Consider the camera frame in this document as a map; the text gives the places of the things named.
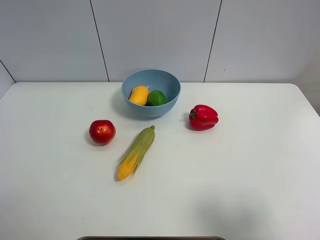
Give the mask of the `green lime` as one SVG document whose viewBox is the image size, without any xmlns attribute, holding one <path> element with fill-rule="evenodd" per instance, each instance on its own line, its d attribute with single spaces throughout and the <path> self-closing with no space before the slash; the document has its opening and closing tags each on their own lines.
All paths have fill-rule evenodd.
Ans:
<svg viewBox="0 0 320 240">
<path fill-rule="evenodd" d="M 146 106 L 155 107 L 164 105 L 166 103 L 166 96 L 159 90 L 153 90 L 147 96 Z"/>
</svg>

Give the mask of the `yellow mango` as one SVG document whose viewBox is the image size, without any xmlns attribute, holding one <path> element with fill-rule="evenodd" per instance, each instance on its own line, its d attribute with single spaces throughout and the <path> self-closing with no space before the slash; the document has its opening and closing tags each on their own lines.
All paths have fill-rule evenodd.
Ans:
<svg viewBox="0 0 320 240">
<path fill-rule="evenodd" d="M 129 97 L 129 100 L 140 106 L 145 106 L 148 100 L 149 89 L 146 86 L 136 86 Z"/>
</svg>

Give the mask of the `red apple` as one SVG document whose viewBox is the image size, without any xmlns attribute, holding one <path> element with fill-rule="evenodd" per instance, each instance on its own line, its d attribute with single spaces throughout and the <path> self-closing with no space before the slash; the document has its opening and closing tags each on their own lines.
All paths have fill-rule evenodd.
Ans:
<svg viewBox="0 0 320 240">
<path fill-rule="evenodd" d="M 110 120 L 95 120 L 88 131 L 91 139 L 99 145 L 109 144 L 116 135 L 116 128 Z"/>
</svg>

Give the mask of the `blue plastic bowl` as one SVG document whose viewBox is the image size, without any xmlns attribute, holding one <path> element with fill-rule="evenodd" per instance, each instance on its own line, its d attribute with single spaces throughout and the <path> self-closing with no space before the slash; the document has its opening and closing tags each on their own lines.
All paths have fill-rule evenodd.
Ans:
<svg viewBox="0 0 320 240">
<path fill-rule="evenodd" d="M 130 95 L 137 86 L 145 86 L 149 91 L 162 92 L 166 97 L 166 103 L 159 106 L 142 106 L 131 102 Z M 131 74 L 122 82 L 121 93 L 133 113 L 139 117 L 157 118 L 174 107 L 181 93 L 181 84 L 174 75 L 166 71 L 143 69 Z"/>
</svg>

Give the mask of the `red bell pepper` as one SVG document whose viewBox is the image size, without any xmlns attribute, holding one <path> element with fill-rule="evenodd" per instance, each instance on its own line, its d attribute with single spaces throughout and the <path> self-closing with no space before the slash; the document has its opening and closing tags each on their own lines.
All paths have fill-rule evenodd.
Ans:
<svg viewBox="0 0 320 240">
<path fill-rule="evenodd" d="M 197 131 L 209 130 L 219 122 L 218 113 L 203 104 L 198 104 L 191 109 L 188 118 L 190 127 Z"/>
</svg>

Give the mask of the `corn cob with husk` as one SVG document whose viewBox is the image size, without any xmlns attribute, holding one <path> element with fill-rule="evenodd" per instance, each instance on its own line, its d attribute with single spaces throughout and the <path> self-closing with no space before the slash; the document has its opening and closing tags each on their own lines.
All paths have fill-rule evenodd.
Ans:
<svg viewBox="0 0 320 240">
<path fill-rule="evenodd" d="M 118 162 L 117 180 L 125 180 L 134 176 L 141 165 L 145 154 L 155 140 L 155 126 L 143 129 Z"/>
</svg>

